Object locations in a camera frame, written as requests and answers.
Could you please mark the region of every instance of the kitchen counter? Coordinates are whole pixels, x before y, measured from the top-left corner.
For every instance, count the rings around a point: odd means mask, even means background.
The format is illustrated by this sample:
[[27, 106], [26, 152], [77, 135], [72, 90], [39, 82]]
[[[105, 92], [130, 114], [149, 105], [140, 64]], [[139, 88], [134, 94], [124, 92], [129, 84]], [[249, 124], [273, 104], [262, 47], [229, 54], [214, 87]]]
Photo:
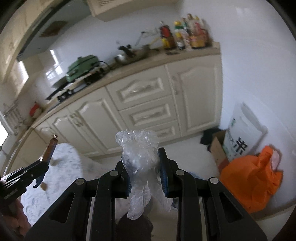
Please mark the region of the kitchen counter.
[[164, 65], [171, 62], [176, 62], [179, 60], [195, 58], [199, 56], [205, 55], [216, 55], [220, 54], [220, 45], [218, 42], [213, 42], [212, 47], [199, 49], [199, 50], [192, 50], [192, 51], [182, 51], [179, 54], [175, 55], [167, 55], [164, 50], [160, 52], [152, 51], [150, 56], [144, 60], [132, 63], [130, 65], [126, 65], [115, 69], [109, 72], [106, 76], [104, 76], [101, 80], [91, 84], [90, 86], [86, 87], [85, 89], [79, 91], [75, 95], [71, 96], [70, 98], [63, 101], [61, 104], [53, 108], [52, 110], [48, 111], [50, 108], [45, 110], [43, 114], [33, 123], [32, 128], [37, 127], [47, 118], [58, 112], [59, 110], [65, 108], [66, 106], [70, 105], [74, 101], [80, 99], [81, 97], [99, 89], [103, 86], [106, 86], [114, 81], [120, 80], [125, 78], [129, 75], [136, 74], [138, 72], [144, 71], [146, 69], [150, 69], [153, 67], [157, 67], [160, 65]]

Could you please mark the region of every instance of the condiment bottle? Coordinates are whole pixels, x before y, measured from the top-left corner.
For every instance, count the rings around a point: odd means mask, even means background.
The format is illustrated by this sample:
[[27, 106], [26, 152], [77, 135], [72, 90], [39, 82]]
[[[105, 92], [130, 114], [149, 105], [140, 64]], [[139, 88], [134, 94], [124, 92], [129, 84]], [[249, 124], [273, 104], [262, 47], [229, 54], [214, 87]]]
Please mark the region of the condiment bottle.
[[190, 29], [190, 41], [193, 49], [205, 47], [205, 40], [201, 34], [201, 27], [198, 21], [196, 21], [192, 15], [187, 14], [188, 25]]
[[209, 41], [210, 41], [209, 33], [208, 33], [208, 31], [206, 30], [203, 21], [200, 20], [199, 17], [198, 17], [197, 15], [195, 15], [195, 20], [196, 20], [196, 21], [199, 23], [199, 25], [200, 25], [200, 28], [201, 28], [201, 34], [202, 34], [203, 37], [204, 37], [205, 45], [208, 45], [208, 44], [209, 44]]
[[172, 32], [170, 31], [170, 27], [168, 25], [165, 25], [164, 22], [160, 22], [160, 34], [161, 34], [161, 40], [163, 42], [163, 47], [165, 50], [171, 50], [176, 48], [175, 39], [172, 35]]
[[180, 50], [184, 50], [185, 44], [184, 44], [183, 36], [181, 33], [181, 30], [184, 30], [183, 26], [180, 21], [175, 21], [174, 25], [175, 25], [175, 37], [176, 37], [177, 46]]
[[180, 29], [180, 33], [182, 34], [182, 37], [183, 37], [185, 49], [192, 50], [191, 42], [190, 42], [190, 35], [189, 35], [189, 33], [190, 33], [189, 26], [188, 26], [188, 23], [185, 18], [182, 18], [182, 20], [183, 20], [182, 21], [183, 28]]

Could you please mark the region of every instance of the range hood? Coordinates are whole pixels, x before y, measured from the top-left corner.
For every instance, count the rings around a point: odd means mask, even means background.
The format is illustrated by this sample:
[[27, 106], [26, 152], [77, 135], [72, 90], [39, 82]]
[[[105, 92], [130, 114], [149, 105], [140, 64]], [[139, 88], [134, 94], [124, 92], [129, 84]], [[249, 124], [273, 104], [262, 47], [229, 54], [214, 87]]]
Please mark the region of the range hood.
[[37, 24], [17, 60], [22, 61], [46, 51], [67, 29], [90, 14], [84, 0], [63, 1]]

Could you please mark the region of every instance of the green electric grill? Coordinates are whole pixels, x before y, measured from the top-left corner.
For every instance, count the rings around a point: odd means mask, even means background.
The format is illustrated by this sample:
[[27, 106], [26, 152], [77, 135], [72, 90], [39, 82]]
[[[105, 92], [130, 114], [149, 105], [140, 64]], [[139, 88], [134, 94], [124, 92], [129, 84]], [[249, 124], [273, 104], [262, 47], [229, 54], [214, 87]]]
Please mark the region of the green electric grill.
[[68, 82], [73, 82], [82, 75], [87, 74], [94, 67], [99, 66], [97, 56], [88, 55], [86, 57], [78, 57], [77, 60], [68, 67], [66, 79]]

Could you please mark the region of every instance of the metal pot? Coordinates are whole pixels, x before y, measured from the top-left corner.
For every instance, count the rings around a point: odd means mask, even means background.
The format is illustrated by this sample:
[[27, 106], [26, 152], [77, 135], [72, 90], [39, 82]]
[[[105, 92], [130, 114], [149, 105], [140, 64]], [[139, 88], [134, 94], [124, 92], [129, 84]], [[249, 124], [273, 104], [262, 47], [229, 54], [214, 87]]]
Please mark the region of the metal pot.
[[119, 64], [127, 65], [146, 58], [150, 51], [150, 45], [143, 45], [142, 48], [139, 49], [131, 49], [131, 46], [128, 45], [127, 47], [120, 46], [118, 49], [122, 50], [124, 53], [117, 55], [114, 58], [115, 61]]

